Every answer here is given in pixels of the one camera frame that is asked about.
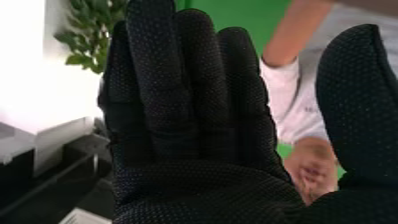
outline white wall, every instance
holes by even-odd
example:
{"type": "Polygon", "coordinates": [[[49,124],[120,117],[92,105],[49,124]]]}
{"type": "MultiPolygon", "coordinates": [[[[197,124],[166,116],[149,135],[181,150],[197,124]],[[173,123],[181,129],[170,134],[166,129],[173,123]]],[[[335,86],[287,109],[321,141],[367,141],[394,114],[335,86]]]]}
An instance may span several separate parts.
{"type": "Polygon", "coordinates": [[[0,122],[31,133],[97,113],[99,77],[63,65],[67,48],[53,39],[63,8],[63,0],[1,3],[0,122]]]}

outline potted plant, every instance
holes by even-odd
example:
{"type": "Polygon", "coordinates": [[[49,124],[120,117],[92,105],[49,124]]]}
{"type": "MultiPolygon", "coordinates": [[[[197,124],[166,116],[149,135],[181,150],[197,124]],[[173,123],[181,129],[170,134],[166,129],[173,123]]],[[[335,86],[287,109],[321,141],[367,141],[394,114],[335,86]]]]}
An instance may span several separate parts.
{"type": "Polygon", "coordinates": [[[124,18],[127,0],[67,0],[67,27],[54,39],[69,47],[65,65],[78,65],[95,74],[102,73],[110,34],[124,18]]]}

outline sleeve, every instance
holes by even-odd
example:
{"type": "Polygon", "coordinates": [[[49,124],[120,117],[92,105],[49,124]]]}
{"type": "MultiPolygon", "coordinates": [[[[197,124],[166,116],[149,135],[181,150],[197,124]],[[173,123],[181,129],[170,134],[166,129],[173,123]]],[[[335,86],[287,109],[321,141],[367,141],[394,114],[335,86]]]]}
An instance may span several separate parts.
{"type": "Polygon", "coordinates": [[[269,111],[275,122],[280,121],[287,113],[298,87],[298,77],[300,77],[300,68],[298,68],[298,58],[293,63],[278,68],[271,68],[262,60],[261,64],[261,78],[264,80],[264,85],[268,89],[269,97],[269,111]]]}

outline glove finger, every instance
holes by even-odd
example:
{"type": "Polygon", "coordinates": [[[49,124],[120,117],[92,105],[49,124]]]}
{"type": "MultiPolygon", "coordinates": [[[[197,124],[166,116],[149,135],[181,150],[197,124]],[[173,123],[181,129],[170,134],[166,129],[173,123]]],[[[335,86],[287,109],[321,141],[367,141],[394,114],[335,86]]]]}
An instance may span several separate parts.
{"type": "Polygon", "coordinates": [[[289,180],[275,151],[275,125],[269,116],[268,95],[259,77],[259,61],[248,33],[241,28],[220,31],[232,116],[237,126],[237,158],[241,165],[264,170],[289,180]]]}
{"type": "Polygon", "coordinates": [[[113,28],[97,104],[104,113],[111,150],[118,155],[113,159],[118,158],[118,163],[127,165],[147,163],[152,161],[152,151],[124,22],[113,28]]]}
{"type": "Polygon", "coordinates": [[[342,188],[398,186],[396,83],[378,27],[360,25],[326,47],[316,80],[326,133],[346,170],[342,188]]]}
{"type": "Polygon", "coordinates": [[[127,36],[157,160],[197,158],[191,97],[173,27],[173,1],[131,0],[127,36]]]}
{"type": "Polygon", "coordinates": [[[191,83],[200,158],[230,162],[234,150],[227,86],[213,22],[202,11],[188,9],[177,13],[175,23],[191,83]]]}

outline black glove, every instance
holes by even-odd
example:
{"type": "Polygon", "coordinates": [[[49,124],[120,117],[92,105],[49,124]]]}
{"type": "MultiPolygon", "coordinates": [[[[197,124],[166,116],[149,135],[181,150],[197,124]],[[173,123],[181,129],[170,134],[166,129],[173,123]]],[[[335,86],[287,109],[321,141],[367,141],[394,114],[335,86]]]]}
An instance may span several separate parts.
{"type": "Polygon", "coordinates": [[[346,175],[300,223],[398,223],[398,83],[374,25],[348,29],[326,47],[316,92],[346,175]]]}
{"type": "Polygon", "coordinates": [[[113,28],[99,106],[113,223],[291,223],[303,208],[275,152],[250,38],[197,10],[131,0],[113,28]]]}

